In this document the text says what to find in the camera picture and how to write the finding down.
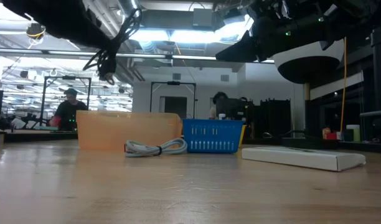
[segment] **black shirt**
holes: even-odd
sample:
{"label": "black shirt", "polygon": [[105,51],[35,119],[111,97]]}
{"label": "black shirt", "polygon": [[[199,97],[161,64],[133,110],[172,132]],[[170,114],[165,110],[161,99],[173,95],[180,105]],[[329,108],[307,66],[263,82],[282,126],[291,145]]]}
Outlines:
{"label": "black shirt", "polygon": [[87,110],[85,103],[78,101],[76,105],[69,103],[67,100],[59,104],[55,112],[55,116],[61,117],[59,129],[62,131],[73,131],[76,128],[76,111]]}

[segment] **red object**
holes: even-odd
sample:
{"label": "red object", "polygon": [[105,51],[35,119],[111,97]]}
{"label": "red object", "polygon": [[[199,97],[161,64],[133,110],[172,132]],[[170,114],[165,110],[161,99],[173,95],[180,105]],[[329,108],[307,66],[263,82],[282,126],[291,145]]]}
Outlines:
{"label": "red object", "polygon": [[60,121],[62,120],[61,117],[59,116],[54,116],[50,121],[49,121],[49,125],[51,127],[58,127],[59,124],[60,124]]}
{"label": "red object", "polygon": [[326,133],[327,140],[337,140],[337,135],[335,133]]}

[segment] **white box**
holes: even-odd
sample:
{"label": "white box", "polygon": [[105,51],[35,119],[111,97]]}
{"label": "white box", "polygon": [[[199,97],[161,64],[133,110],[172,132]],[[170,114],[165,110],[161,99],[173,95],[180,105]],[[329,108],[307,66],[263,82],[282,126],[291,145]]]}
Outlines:
{"label": "white box", "polygon": [[361,154],[274,146],[243,149],[242,158],[337,172],[366,163]]}

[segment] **cable bundle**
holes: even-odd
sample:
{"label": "cable bundle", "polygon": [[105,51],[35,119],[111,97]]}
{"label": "cable bundle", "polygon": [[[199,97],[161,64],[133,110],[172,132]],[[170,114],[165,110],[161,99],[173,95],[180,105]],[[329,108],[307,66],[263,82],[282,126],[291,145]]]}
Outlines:
{"label": "cable bundle", "polygon": [[136,141],[128,140],[125,144],[126,157],[160,156],[161,154],[180,154],[186,152],[188,145],[185,140],[177,138],[164,143],[161,146],[146,146]]}
{"label": "cable bundle", "polygon": [[116,54],[121,44],[128,40],[136,31],[138,31],[142,20],[142,10],[133,9],[129,17],[124,21],[120,28],[119,33],[111,40],[111,45],[108,49],[101,49],[98,51],[88,63],[84,66],[83,70],[97,66],[99,71],[99,79],[106,81],[110,85],[114,85],[113,74],[116,72]]}

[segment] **wooden table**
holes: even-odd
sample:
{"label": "wooden table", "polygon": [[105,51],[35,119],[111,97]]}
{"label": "wooden table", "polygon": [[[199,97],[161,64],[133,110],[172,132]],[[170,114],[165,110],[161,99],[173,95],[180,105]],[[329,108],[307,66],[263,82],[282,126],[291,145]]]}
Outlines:
{"label": "wooden table", "polygon": [[0,224],[381,223],[381,154],[336,173],[239,154],[125,158],[76,141],[5,147]]}

